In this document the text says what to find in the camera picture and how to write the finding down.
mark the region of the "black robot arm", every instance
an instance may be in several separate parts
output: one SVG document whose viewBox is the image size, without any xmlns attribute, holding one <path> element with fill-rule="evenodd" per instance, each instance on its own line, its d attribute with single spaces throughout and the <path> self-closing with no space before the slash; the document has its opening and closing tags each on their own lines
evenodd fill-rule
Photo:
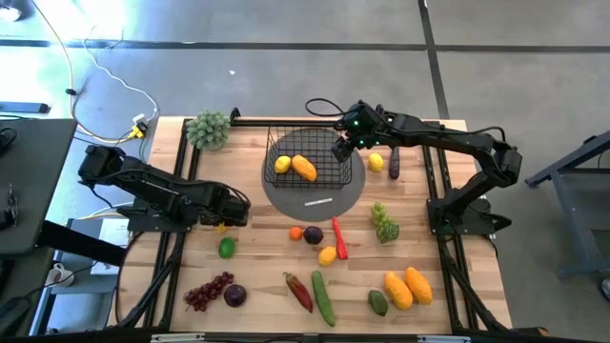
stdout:
<svg viewBox="0 0 610 343">
<path fill-rule="evenodd" d="M 149 204 L 143 210 L 151 212 L 149 215 L 187 227 L 197 221 L 203 225 L 247 224 L 250 201 L 230 186 L 213 181 L 187 181 L 126 156 L 119 148 L 90 145 L 86 153 L 78 170 L 80 183 L 91 189 L 95 185 L 113 185 L 129 192 Z"/>
<path fill-rule="evenodd" d="M 362 101 L 343 113 L 335 129 L 344 131 L 331 148 L 338 161 L 349 158 L 354 149 L 370 149 L 376 145 L 391 148 L 424 145 L 476 158 L 481 171 L 466 185 L 450 190 L 444 198 L 429 200 L 433 233 L 493 233 L 510 225 L 509 219 L 488 213 L 489 204 L 479 199 L 492 188 L 505 188 L 519 179 L 521 155 L 504 140 L 499 141 L 483 131 L 457 131 L 439 123 L 424 123 L 412 115 L 385 111 L 381 106 L 373 109 Z M 465 222 L 470 231 L 464 231 Z"/>
</svg>

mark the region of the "gray floor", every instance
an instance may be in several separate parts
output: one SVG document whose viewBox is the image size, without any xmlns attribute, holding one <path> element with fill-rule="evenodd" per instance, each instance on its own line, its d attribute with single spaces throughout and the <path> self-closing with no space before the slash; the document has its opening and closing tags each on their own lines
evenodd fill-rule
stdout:
<svg viewBox="0 0 610 343">
<path fill-rule="evenodd" d="M 178 42 L 424 43 L 416 0 L 39 0 L 65 39 Z M 604 0 L 428 0 L 437 44 L 609 45 L 610 2 Z M 10 39 L 53 37 L 30 17 L 0 24 Z M 99 62 L 148 91 L 162 115 L 204 109 L 244 115 L 304 115 L 303 103 L 325 96 L 347 107 L 362 98 L 386 109 L 438 118 L 425 51 L 94 50 Z M 131 118 L 152 107 L 96 70 L 81 49 L 70 49 L 76 115 L 92 130 L 120 136 Z M 452 118 L 470 129 L 501 125 L 523 154 L 521 179 L 552 163 L 590 135 L 610 128 L 608 54 L 440 53 L 442 83 Z M 0 94 L 43 101 L 49 116 L 67 116 L 67 70 L 58 48 L 0 48 Z M 63 222 L 105 205 L 76 184 L 84 143 L 74 141 L 51 204 Z M 137 144 L 124 149 L 137 153 Z M 610 166 L 610 155 L 602 160 Z M 101 190 L 113 203 L 131 200 Z M 610 303 L 596 279 L 559 281 L 557 266 L 576 262 L 551 185 L 522 182 L 493 191 L 494 211 L 514 220 L 498 234 L 499 264 L 515 327 L 542 326 L 552 335 L 607 341 Z M 60 306 L 71 309 L 71 306 Z M 65 327 L 73 328 L 70 323 Z M 89 329 L 85 324 L 82 329 Z"/>
</svg>

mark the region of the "black wire basket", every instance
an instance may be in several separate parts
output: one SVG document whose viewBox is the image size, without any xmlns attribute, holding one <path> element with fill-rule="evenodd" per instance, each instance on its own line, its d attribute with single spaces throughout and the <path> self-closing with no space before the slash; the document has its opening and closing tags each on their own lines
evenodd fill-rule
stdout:
<svg viewBox="0 0 610 343">
<path fill-rule="evenodd" d="M 265 155 L 265 181 L 277 188 L 339 190 L 352 182 L 352 158 L 339 163 L 331 146 L 339 135 L 331 129 L 300 127 L 269 127 Z M 275 172 L 279 156 L 307 158 L 317 171 L 315 181 L 301 177 L 293 168 L 285 173 Z"/>
</svg>

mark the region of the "wooden tabletop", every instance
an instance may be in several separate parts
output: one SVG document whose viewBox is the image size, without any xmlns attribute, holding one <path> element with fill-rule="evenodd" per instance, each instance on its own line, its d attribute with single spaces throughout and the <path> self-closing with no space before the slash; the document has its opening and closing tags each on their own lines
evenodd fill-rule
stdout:
<svg viewBox="0 0 610 343">
<path fill-rule="evenodd" d="M 150 163 L 167 172 L 173 171 L 183 117 L 162 117 L 152 142 Z M 442 121 L 448 128 L 465 130 L 462 120 Z M 204 151 L 199 161 L 198 179 L 220 181 L 237 188 L 252 201 L 248 225 L 230 228 L 224 234 L 210 227 L 195 227 L 187 235 L 173 308 L 171 330 L 196 332 L 249 333 L 449 333 L 447 303 L 438 258 L 437 242 L 430 234 L 425 200 L 429 197 L 421 147 L 400 149 L 400 177 L 390 180 L 387 163 L 384 171 L 367 169 L 366 183 L 356 204 L 338 220 L 346 242 L 349 259 L 330 267 L 320 267 L 317 253 L 335 244 L 331 221 L 315 223 L 324 231 L 317 246 L 292 241 L 288 229 L 310 223 L 296 221 L 271 205 L 261 186 L 261 168 L 267 143 L 266 128 L 231 128 L 227 144 L 219 151 Z M 191 147 L 185 158 L 183 176 L 189 168 Z M 359 153 L 366 161 L 378 152 L 387 162 L 390 149 L 375 147 Z M 437 154 L 433 151 L 437 168 Z M 447 151 L 454 187 L 460 187 L 476 172 L 469 155 Z M 438 182 L 439 196 L 442 185 Z M 399 239 L 381 245 L 371 222 L 370 208 L 382 202 L 389 215 L 400 225 Z M 150 284 L 159 233 L 145 233 L 129 253 L 120 280 L 120 312 L 126 315 Z M 234 237 L 233 258 L 220 259 L 218 242 Z M 481 237 L 463 236 L 466 261 L 473 288 L 507 327 L 511 321 L 494 250 Z M 407 267 L 415 267 L 430 282 L 434 301 L 425 306 L 414 303 L 409 311 L 393 305 L 385 317 L 373 313 L 367 303 L 369 290 L 383 291 L 383 275 L 396 271 L 404 277 Z M 303 309 L 285 284 L 282 272 L 294 273 L 313 296 L 311 273 L 321 271 L 333 303 L 336 326 Z M 228 307 L 222 298 L 212 301 L 204 313 L 187 310 L 182 295 L 191 288 L 211 281 L 223 271 L 235 275 L 235 283 L 248 291 L 248 300 L 240 308 Z M 166 285 L 157 302 L 155 323 L 164 305 Z M 466 325 L 463 298 L 459 287 L 457 305 Z"/>
</svg>

